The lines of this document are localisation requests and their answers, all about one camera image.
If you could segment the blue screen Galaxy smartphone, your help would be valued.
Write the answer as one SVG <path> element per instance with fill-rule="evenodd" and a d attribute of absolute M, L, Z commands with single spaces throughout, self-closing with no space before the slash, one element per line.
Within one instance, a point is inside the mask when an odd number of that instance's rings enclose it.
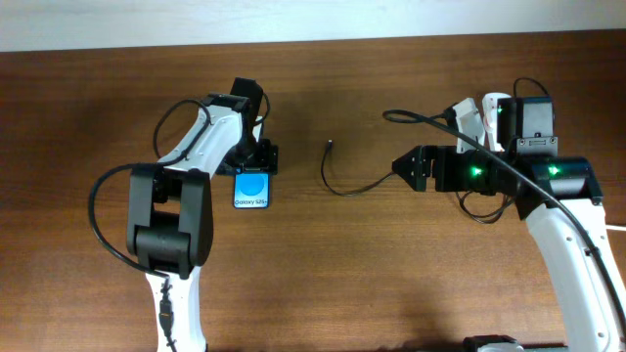
<path fill-rule="evenodd" d="M 269 203 L 270 176 L 267 173 L 242 173 L 235 176 L 235 208 L 267 208 Z"/>

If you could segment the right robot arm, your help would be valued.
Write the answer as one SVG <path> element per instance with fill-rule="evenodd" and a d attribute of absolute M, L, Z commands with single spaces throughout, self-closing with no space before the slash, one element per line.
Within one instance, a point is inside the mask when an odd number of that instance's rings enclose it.
<path fill-rule="evenodd" d="M 608 243 L 604 195 L 590 162 L 560 157 L 550 97 L 504 97 L 489 112 L 496 124 L 478 124 L 501 146 L 492 152 L 482 137 L 407 110 L 385 119 L 425 123 L 465 142 L 463 147 L 417 146 L 392 170 L 415 191 L 433 178 L 440 193 L 502 194 L 536 242 L 557 294 L 571 351 L 625 348 L 625 286 Z"/>

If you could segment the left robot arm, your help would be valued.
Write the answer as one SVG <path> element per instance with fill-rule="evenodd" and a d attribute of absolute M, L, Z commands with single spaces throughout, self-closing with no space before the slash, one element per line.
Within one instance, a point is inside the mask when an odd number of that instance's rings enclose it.
<path fill-rule="evenodd" d="M 268 103 L 253 79 L 197 102 L 191 129 L 155 166 L 130 175 L 127 249 L 148 268 L 160 351 L 204 351 L 200 275 L 213 242 L 211 179 L 235 179 L 234 205 L 266 208 L 278 148 L 263 138 Z"/>

